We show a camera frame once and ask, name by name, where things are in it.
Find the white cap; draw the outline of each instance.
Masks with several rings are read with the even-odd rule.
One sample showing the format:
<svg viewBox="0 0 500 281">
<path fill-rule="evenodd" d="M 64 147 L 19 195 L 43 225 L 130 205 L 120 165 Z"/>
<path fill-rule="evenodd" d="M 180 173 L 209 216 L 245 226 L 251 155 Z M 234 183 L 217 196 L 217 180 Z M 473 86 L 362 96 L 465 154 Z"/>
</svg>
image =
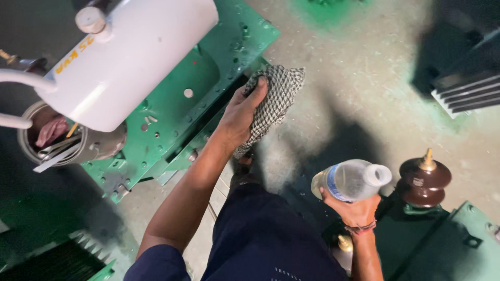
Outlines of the white cap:
<svg viewBox="0 0 500 281">
<path fill-rule="evenodd" d="M 371 164 L 364 168 L 363 180 L 374 187 L 381 187 L 393 179 L 391 170 L 384 165 Z"/>
<path fill-rule="evenodd" d="M 85 33 L 97 34 L 106 27 L 106 16 L 101 9 L 96 7 L 85 7 L 81 9 L 74 18 L 78 28 Z"/>
</svg>

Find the green metal frame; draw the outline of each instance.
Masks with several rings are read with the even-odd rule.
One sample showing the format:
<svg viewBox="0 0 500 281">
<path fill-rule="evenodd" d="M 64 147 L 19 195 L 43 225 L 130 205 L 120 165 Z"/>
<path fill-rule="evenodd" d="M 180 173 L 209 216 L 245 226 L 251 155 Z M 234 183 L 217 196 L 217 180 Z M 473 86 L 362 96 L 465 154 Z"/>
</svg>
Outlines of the green metal frame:
<svg viewBox="0 0 500 281">
<path fill-rule="evenodd" d="M 243 0 L 214 1 L 219 23 L 128 116 L 122 151 L 81 164 L 116 203 L 139 181 L 189 167 L 187 156 L 203 147 L 223 111 L 206 113 L 245 70 L 263 61 L 263 51 L 280 34 Z M 185 89 L 194 96 L 186 98 Z M 144 132 L 147 116 L 158 122 Z"/>
</svg>

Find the white tank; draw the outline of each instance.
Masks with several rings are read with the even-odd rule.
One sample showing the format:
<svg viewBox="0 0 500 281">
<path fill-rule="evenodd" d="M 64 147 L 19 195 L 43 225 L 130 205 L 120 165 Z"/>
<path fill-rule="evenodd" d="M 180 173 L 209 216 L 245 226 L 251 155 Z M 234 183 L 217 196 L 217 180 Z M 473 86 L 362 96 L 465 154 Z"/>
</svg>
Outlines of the white tank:
<svg viewBox="0 0 500 281">
<path fill-rule="evenodd" d="M 92 9 L 76 17 L 91 34 L 45 76 L 55 90 L 35 90 L 102 132 L 118 127 L 219 20 L 213 0 L 123 0 L 107 18 Z"/>
</svg>

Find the white pipe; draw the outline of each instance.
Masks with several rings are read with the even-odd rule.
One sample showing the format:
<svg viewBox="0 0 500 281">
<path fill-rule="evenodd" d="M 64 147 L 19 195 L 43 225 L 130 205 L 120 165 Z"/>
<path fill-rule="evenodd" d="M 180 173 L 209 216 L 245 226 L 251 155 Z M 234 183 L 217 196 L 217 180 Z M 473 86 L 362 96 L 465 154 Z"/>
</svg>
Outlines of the white pipe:
<svg viewBox="0 0 500 281">
<path fill-rule="evenodd" d="M 23 83 L 36 89 L 45 90 L 48 93 L 57 90 L 55 81 L 44 78 L 38 74 L 14 69 L 0 69 L 0 82 Z"/>
<path fill-rule="evenodd" d="M 32 125 L 33 122 L 31 120 L 0 113 L 0 126 L 2 127 L 29 129 Z"/>
</svg>

